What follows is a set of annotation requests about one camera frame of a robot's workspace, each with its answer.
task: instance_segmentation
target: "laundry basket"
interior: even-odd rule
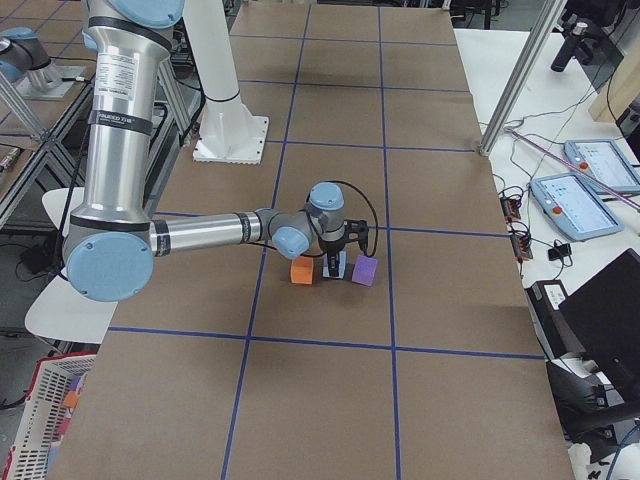
[[[38,362],[2,480],[46,478],[49,446],[60,440],[56,431],[67,410],[64,397],[71,381],[91,370],[95,358],[93,353],[77,353]]]

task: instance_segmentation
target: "white plastic basket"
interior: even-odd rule
[[[60,440],[56,430],[66,412],[64,397],[71,381],[91,370],[95,358],[95,354],[79,353],[38,362],[2,480],[46,478],[49,446]]]

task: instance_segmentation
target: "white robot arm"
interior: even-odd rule
[[[151,221],[143,211],[156,76],[160,62],[169,57],[169,39],[183,14],[183,3],[86,0],[86,33],[95,41],[98,60],[84,200],[71,212],[63,249],[70,283],[90,299],[118,301],[146,285],[154,256],[264,240],[273,241],[289,259],[318,240],[328,255],[330,271],[337,275],[338,253],[353,241],[366,250],[368,227],[364,221],[345,220],[342,192],[335,183],[313,187],[304,207],[292,215],[261,209]],[[206,88],[205,93],[209,101],[239,101],[222,3],[206,3],[218,12],[222,23],[217,28],[224,30],[226,39],[216,55],[232,72],[222,74],[228,76],[223,86],[227,97],[214,100]],[[209,50],[217,52],[217,47],[211,45]]]

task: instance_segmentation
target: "blue and white device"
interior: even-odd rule
[[[611,235],[624,228],[577,175],[565,173],[533,180],[531,193],[544,213],[572,241]]]
[[[585,174],[620,193],[640,193],[640,175],[612,140],[570,140],[564,143],[569,162]],[[591,184],[599,195],[606,195],[598,184]]]

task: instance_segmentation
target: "computer monitor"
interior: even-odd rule
[[[560,312],[625,401],[640,399],[640,256],[624,251]]]

